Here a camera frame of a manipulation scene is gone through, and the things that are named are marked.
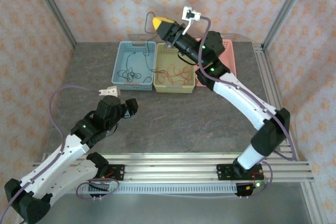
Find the aluminum frame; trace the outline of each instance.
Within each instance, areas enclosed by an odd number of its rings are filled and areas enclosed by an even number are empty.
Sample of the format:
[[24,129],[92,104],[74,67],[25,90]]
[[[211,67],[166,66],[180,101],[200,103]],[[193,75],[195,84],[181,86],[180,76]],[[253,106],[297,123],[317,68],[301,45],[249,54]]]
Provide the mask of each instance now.
[[[267,51],[263,52],[261,44],[253,44],[261,78],[265,88],[267,102],[280,108],[280,92],[274,80],[274,74],[268,60]],[[290,132],[294,143],[295,136]],[[287,141],[280,144],[280,152],[291,157],[291,148]],[[167,153],[167,154],[105,154],[110,163],[125,164],[123,184],[158,184],[158,183],[197,183],[218,185],[217,164],[230,164],[239,153]],[[73,165],[85,160],[83,155]],[[307,161],[290,162],[271,154],[267,162],[274,172],[274,183],[300,182],[312,223],[327,223],[327,216],[318,193],[311,168]],[[267,177],[268,166],[262,165]]]
[[285,0],[278,16],[276,17],[271,29],[269,30],[265,41],[263,43],[263,48],[267,49],[270,44],[272,43],[273,39],[275,38],[276,34],[278,33],[282,23],[285,21],[289,11],[291,10],[293,4],[296,0]]
[[46,4],[48,5],[50,11],[52,12],[52,14],[54,15],[57,23],[59,24],[59,26],[61,27],[61,29],[63,30],[66,38],[68,39],[71,47],[73,49],[76,48],[76,39],[73,36],[68,24],[66,23],[65,19],[63,18],[63,15],[61,13],[61,11],[59,10],[59,8],[57,7],[57,4],[55,2],[55,0],[45,0]]

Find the pink basket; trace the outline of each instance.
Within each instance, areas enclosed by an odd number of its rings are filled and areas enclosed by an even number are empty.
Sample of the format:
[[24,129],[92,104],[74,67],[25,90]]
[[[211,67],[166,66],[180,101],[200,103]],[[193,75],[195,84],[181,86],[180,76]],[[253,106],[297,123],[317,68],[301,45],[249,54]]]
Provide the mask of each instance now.
[[[221,60],[221,62],[227,66],[231,72],[237,76],[236,73],[236,63],[235,63],[235,55],[233,53],[233,45],[232,45],[232,40],[230,39],[223,39],[223,45],[225,47],[225,51],[219,56],[219,59]],[[196,86],[199,87],[204,87],[204,85],[202,85],[197,77],[196,77]]]

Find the white cable tray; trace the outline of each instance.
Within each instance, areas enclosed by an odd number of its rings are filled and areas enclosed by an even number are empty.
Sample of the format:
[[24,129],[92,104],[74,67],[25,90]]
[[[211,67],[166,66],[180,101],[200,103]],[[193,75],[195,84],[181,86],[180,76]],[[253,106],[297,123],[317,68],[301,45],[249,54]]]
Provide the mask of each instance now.
[[[115,188],[115,184],[99,186],[109,191],[99,191],[88,185],[81,186],[80,194],[107,194]],[[114,194],[232,194],[237,192],[235,183],[220,184],[120,184]],[[76,193],[76,188],[69,192]]]

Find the blue basket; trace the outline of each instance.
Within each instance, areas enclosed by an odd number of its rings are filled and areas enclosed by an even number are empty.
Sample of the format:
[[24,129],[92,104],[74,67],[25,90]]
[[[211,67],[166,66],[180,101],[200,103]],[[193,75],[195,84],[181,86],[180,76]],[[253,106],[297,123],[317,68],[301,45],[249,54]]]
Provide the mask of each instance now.
[[120,42],[112,83],[121,90],[151,91],[154,78],[154,72],[151,70],[154,69],[155,50],[156,43],[152,41]]

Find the yellow object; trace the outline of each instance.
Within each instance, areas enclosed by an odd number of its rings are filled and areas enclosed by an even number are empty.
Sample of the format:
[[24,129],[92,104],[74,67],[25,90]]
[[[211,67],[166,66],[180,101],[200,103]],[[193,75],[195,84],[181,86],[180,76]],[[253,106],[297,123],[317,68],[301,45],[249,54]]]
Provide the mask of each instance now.
[[171,19],[168,19],[168,18],[154,17],[153,18],[153,26],[154,26],[155,30],[158,29],[158,27],[160,26],[162,21],[168,22],[168,23],[174,23],[175,22],[175,21],[173,21]]
[[[156,57],[155,57],[155,70],[154,73],[154,87],[156,92],[158,93],[192,93],[196,84],[196,74],[195,74],[195,66],[188,65],[181,61],[177,56],[178,49],[177,48],[166,48],[164,43],[158,43],[156,46]],[[174,69],[170,68],[169,72],[173,74],[178,73],[181,69],[186,68],[190,70],[191,76],[190,81],[187,85],[182,85],[184,78],[181,76],[173,77],[174,84],[168,79],[163,79],[160,70],[167,71],[170,65],[174,65]]]

